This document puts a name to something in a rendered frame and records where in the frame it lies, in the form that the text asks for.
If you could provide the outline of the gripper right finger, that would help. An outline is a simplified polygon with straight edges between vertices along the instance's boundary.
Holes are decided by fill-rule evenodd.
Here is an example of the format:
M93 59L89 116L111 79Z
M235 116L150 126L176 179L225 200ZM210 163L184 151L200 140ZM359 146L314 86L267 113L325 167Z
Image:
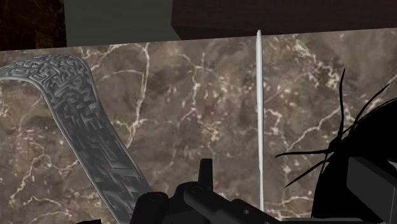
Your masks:
M363 157L351 157L347 187L386 224L397 224L397 178Z

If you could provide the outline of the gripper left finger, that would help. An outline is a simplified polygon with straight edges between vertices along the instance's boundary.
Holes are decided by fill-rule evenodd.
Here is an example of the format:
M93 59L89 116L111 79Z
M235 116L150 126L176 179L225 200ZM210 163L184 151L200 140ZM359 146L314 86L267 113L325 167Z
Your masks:
M212 159L200 161L198 180L164 192L141 195L129 224L281 224L271 215L241 200L227 200L213 191Z

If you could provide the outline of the black spiky object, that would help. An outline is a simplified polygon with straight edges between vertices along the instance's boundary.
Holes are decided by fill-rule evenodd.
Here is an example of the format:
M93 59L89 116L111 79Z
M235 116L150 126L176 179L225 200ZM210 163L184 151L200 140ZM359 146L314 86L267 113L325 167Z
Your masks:
M321 167L312 204L313 218L359 218L372 223L382 222L348 189L348 163L351 157L363 157L397 177L397 168L392 165L397 163L397 97L364 115L365 109L362 107L347 129L344 129L344 115L341 116L338 134L326 149L280 154L324 155L322 161L289 183L292 185Z

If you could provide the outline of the thin white rod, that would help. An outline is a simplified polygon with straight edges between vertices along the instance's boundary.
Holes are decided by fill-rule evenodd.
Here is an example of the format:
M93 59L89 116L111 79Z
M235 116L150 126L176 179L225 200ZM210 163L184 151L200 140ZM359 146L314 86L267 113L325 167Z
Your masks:
M263 190L263 49L261 30L256 33L256 103L258 119L258 167L260 172L260 210L264 211Z

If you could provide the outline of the grey maze-patterned curved band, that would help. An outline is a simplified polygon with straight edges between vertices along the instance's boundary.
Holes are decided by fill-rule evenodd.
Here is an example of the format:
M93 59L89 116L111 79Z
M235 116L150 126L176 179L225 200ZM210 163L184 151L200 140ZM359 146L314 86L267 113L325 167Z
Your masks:
M151 188L109 121L89 65L68 54L37 55L0 67L0 80L41 91L102 201L118 224L129 224L137 199Z

